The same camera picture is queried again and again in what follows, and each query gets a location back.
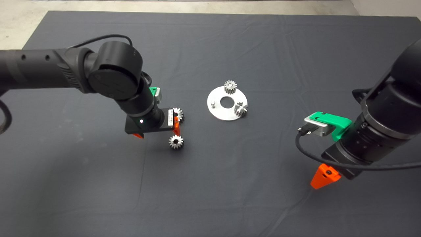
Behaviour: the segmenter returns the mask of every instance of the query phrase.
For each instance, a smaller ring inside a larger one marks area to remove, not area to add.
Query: gear teeth
[[[247,113],[247,105],[243,105],[242,102],[238,102],[235,106],[234,106],[234,113],[238,116],[238,117],[244,117]]]
[[[172,149],[180,149],[184,145],[183,138],[177,135],[170,137],[168,143]]]
[[[234,93],[236,88],[237,88],[237,83],[235,83],[235,81],[228,80],[224,84],[224,90],[227,94]]]
[[[184,121],[184,112],[183,112],[183,110],[180,109],[180,108],[177,108],[177,107],[173,108],[173,110],[174,110],[174,113],[177,113],[177,117],[179,119],[179,122],[182,123]]]

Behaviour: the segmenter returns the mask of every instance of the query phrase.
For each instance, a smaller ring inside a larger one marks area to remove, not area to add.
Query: green bracket
[[[345,130],[352,124],[352,120],[349,118],[344,118],[324,112],[315,112],[310,116],[310,119],[335,126],[335,130],[332,132],[332,138],[335,142],[342,137]]]
[[[153,96],[157,93],[157,87],[149,87],[149,90],[151,90]]]

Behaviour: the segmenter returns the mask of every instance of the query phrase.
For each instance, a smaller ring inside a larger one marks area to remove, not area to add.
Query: circular metal plate
[[[234,100],[234,105],[231,108],[224,108],[221,105],[221,99],[224,97],[230,97]],[[212,108],[212,102],[215,102],[215,108]],[[234,113],[234,106],[238,102],[243,102],[243,105],[247,105],[247,98],[238,88],[233,94],[227,94],[224,86],[220,86],[209,93],[207,105],[213,116],[221,120],[232,121],[240,118]]]

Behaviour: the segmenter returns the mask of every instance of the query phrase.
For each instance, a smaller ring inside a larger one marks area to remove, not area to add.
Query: spur gear
[[[180,108],[177,108],[177,107],[173,108],[173,110],[174,110],[174,114],[177,114],[177,117],[179,119],[179,122],[182,123],[184,121],[184,112],[183,112],[183,110],[180,109]]]
[[[235,81],[228,80],[224,84],[224,90],[228,94],[234,93],[236,88],[237,88],[237,83],[235,83]]]
[[[170,140],[168,141],[168,143],[170,144],[170,147],[172,149],[180,149],[184,145],[183,138],[177,135],[170,137]]]
[[[234,113],[238,116],[238,117],[244,117],[245,114],[247,113],[247,105],[242,105],[242,102],[238,102],[235,106],[234,106]]]

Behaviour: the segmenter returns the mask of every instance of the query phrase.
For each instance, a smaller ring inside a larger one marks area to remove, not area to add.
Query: concrete floor
[[[350,0],[229,2],[0,0],[0,50],[21,49],[48,10],[358,15]]]

